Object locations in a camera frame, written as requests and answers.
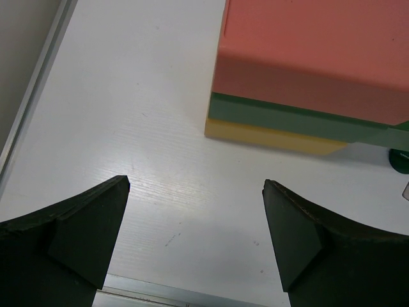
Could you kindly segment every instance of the dark green circular object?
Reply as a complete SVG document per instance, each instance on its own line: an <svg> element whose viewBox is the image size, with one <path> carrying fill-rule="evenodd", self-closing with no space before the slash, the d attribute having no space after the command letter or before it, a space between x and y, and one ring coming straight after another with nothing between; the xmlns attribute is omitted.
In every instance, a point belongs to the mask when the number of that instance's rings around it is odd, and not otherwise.
<svg viewBox="0 0 409 307"><path fill-rule="evenodd" d="M396 171L409 174L409 152L397 149L389 150L389 163Z"/></svg>

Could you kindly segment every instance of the black object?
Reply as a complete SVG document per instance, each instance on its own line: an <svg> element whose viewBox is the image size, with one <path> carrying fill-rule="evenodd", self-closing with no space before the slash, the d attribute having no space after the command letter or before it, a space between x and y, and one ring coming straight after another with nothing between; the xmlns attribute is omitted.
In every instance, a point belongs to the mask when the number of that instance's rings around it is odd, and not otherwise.
<svg viewBox="0 0 409 307"><path fill-rule="evenodd" d="M409 174L409 152L398 149L389 150L389 163L396 171Z"/></svg>
<svg viewBox="0 0 409 307"><path fill-rule="evenodd" d="M111 261L129 194L116 176L0 223L0 306L90 307Z"/></svg>
<svg viewBox="0 0 409 307"><path fill-rule="evenodd" d="M266 180L268 227L292 307L409 306L409 237L366 226Z"/></svg>

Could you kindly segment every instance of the white surface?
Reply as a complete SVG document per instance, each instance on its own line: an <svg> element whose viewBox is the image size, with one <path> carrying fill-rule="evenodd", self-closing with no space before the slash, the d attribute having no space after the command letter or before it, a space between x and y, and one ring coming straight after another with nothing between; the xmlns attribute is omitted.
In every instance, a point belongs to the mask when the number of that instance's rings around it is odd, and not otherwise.
<svg viewBox="0 0 409 307"><path fill-rule="evenodd" d="M203 137L223 0L79 0L15 156L0 218L116 174L132 184L109 272L267 306L282 293L264 179L409 234L386 150L323 159Z"/></svg>

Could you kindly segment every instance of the yellow block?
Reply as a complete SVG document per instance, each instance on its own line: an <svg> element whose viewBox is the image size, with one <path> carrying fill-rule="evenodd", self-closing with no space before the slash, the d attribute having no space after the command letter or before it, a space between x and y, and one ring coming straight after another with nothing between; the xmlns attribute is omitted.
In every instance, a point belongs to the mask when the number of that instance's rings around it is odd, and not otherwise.
<svg viewBox="0 0 409 307"><path fill-rule="evenodd" d="M292 132L242 125L207 118L205 136L209 138L230 139L243 143L296 150L313 155L328 155L344 148L348 143L331 139L316 138Z"/></svg>

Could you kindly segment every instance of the gray wall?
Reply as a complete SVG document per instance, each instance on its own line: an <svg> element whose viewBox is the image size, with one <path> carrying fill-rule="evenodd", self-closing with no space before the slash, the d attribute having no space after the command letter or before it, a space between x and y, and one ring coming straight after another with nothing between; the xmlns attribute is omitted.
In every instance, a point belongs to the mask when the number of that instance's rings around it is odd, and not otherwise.
<svg viewBox="0 0 409 307"><path fill-rule="evenodd" d="M61 0L0 0L0 153Z"/></svg>

